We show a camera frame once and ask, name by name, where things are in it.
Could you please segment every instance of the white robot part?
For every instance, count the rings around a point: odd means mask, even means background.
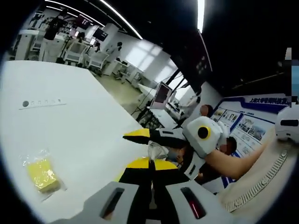
[[[288,106],[278,113],[275,132],[280,140],[299,143],[299,105]]]
[[[183,134],[200,158],[205,158],[217,144],[225,144],[229,135],[223,123],[201,116],[183,129]]]

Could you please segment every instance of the black ceiling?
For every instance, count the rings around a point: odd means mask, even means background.
[[[116,21],[123,32],[137,35],[99,0],[56,0],[104,25]],[[197,0],[106,0],[146,40],[162,47],[171,37],[197,26]],[[282,2],[206,0],[203,38],[213,72],[208,82],[224,96],[286,92],[290,76],[276,74],[289,30]],[[57,7],[46,2],[45,5]]]

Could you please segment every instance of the blue sign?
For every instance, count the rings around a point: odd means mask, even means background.
[[[288,105],[288,98],[252,98],[250,103]]]

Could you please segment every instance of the beige sweater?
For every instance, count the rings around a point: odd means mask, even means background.
[[[278,142],[274,138],[251,169],[236,183],[230,184],[217,195],[223,206],[245,194],[259,180],[261,180],[271,169],[273,163],[284,149],[285,143]],[[288,181],[295,166],[298,152],[299,147],[290,148],[284,164],[270,183],[257,196],[248,201],[242,207],[233,211],[232,214],[245,217],[253,222],[259,220],[272,206],[284,188],[285,183]]]

